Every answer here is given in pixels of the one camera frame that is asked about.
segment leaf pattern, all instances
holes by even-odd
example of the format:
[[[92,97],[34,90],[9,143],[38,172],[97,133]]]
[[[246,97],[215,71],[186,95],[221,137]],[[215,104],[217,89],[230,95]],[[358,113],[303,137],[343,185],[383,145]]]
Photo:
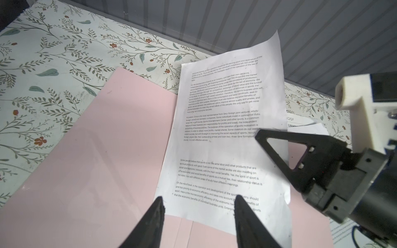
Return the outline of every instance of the leaf pattern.
[[[177,93],[181,64],[207,57],[75,6],[38,0],[0,32],[0,207],[116,67]],[[333,99],[289,84],[285,92],[288,112],[318,119],[351,143],[349,113],[336,111]]]

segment pink sheet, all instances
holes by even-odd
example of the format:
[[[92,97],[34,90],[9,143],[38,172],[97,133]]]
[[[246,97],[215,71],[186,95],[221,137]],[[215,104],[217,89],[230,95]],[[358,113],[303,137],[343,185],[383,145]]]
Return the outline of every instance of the pink sheet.
[[[153,201],[176,98],[117,68],[0,209],[0,246],[117,248]],[[291,194],[293,247],[332,247],[328,219]],[[161,247],[237,243],[234,235],[166,215]]]

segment white paper sheet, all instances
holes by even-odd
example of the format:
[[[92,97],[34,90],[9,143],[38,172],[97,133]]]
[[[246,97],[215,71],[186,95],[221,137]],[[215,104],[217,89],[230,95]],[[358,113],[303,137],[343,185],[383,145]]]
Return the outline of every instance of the white paper sheet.
[[[288,127],[299,127],[299,126],[311,125],[315,123],[316,121],[309,117],[303,117],[300,115],[295,115],[293,113],[287,113]]]
[[[351,236],[351,229],[353,226],[358,226],[358,224],[351,219],[347,219],[342,225],[330,219],[332,241],[335,248],[354,247],[353,238]],[[359,247],[381,248],[380,245],[365,237],[359,231],[356,231],[354,236]]]
[[[317,123],[313,125],[306,126],[296,126],[296,127],[288,127],[288,132],[293,133],[309,133],[315,135],[329,135],[325,126],[322,123]]]
[[[287,130],[278,34],[251,48],[183,64],[175,117],[156,196],[166,214],[236,234],[244,196],[272,236],[291,247],[289,183],[254,139]],[[288,159],[287,142],[272,144]]]

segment gray wall panel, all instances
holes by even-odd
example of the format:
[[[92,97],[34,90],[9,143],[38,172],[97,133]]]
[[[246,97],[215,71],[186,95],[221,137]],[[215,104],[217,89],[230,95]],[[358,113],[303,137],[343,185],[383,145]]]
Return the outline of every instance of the gray wall panel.
[[[165,0],[147,0],[148,2],[148,28],[157,32],[162,31],[164,20]]]
[[[177,39],[179,38],[185,5],[185,0],[170,0],[166,35]]]
[[[194,44],[196,42],[196,37],[199,34],[207,2],[207,0],[192,1],[189,15],[186,19],[185,33],[183,34],[183,40],[185,42],[190,44]]]
[[[345,29],[341,35],[336,37],[331,43],[329,43],[325,48],[318,51],[318,53],[302,68],[298,73],[296,73],[297,82],[303,85],[308,85],[308,83],[319,76],[326,68],[323,67],[324,64],[330,65],[330,60],[337,62],[343,58],[343,53],[339,53],[340,50],[345,49],[346,46],[352,44],[357,45],[357,37],[368,29],[372,29],[376,32],[376,28],[381,28],[383,24],[382,19],[385,18],[384,13],[388,12],[389,18],[392,16],[389,6],[380,4],[374,5],[372,11],[364,13],[360,18],[352,23],[347,29]]]
[[[140,26],[144,26],[143,24],[143,4],[144,1],[146,0],[134,0],[134,1],[128,1],[128,0],[122,0],[123,2],[126,2],[126,5],[124,5],[124,8],[127,7],[127,11],[124,9],[123,11],[126,12],[126,21],[130,21],[132,23],[135,23]]]
[[[250,43],[254,46],[264,40],[268,40],[276,30],[281,33],[283,28],[289,23],[303,3],[304,0],[281,1],[274,14],[260,31],[258,36],[254,40],[247,39],[247,46],[249,46]]]
[[[279,30],[285,78],[333,94],[341,77],[397,69],[396,0],[75,0],[215,53]]]
[[[293,39],[293,36],[308,20],[310,15],[321,5],[324,0],[306,0],[303,5],[298,9],[295,15],[291,18],[288,24],[280,32],[280,45],[285,48],[288,41]]]
[[[106,2],[108,3],[109,15],[124,19],[122,0],[106,0]]]
[[[300,47],[296,50],[292,60],[284,60],[284,68],[286,73],[286,78],[295,77],[296,73],[301,72],[300,68],[305,66],[307,62],[310,61],[318,51],[327,48],[328,44],[333,42],[339,35],[346,30],[352,23],[358,21],[358,19],[366,13],[371,7],[374,6],[377,0],[356,0],[350,4],[344,12],[342,12],[334,22],[327,26],[327,28],[322,31],[315,40],[311,41],[305,48]]]
[[[270,14],[272,6],[274,4],[279,5],[278,3],[280,3],[280,0],[258,1],[240,35],[237,37],[232,50],[246,48],[248,46],[249,41],[260,28],[262,22],[266,21],[265,19]]]
[[[230,16],[227,19],[225,27],[222,30],[222,33],[217,42],[217,46],[223,48],[223,51],[229,50],[229,45],[232,42],[234,36],[236,35],[239,27],[244,20],[247,11],[251,7],[252,0],[247,1],[239,1],[237,0],[233,6],[233,9],[230,12]]]
[[[99,10],[101,12],[104,12],[103,9],[103,5],[102,5],[102,1],[98,1],[98,0],[85,0],[86,2],[86,6],[93,8],[95,10]]]
[[[358,53],[358,55],[364,57],[376,49],[379,43],[382,44],[384,39],[389,40],[396,35],[395,29],[390,30],[387,28],[392,23],[394,23],[394,26],[397,24],[397,20],[395,20],[396,14],[397,12],[388,13],[360,34],[353,42],[335,53],[332,58],[328,59],[318,70],[311,74],[312,78],[310,81],[312,83],[310,85],[315,88],[322,86],[324,82],[332,77],[332,73],[338,73],[349,64],[349,61],[352,61],[351,56],[353,56],[353,59],[357,59],[359,58],[357,56]]]
[[[230,0],[216,0],[212,3],[207,23],[201,35],[198,46],[211,50],[215,37],[219,31],[222,20],[226,14]]]
[[[290,71],[287,67],[290,61],[296,58],[300,53],[301,49],[310,47],[315,39],[319,35],[324,33],[329,26],[332,26],[333,22],[352,4],[353,0],[346,2],[328,2],[327,5],[320,10],[320,12],[314,17],[313,21],[307,24],[307,26],[297,35],[294,46],[288,46],[283,51],[283,58],[285,59],[284,67],[286,71]]]

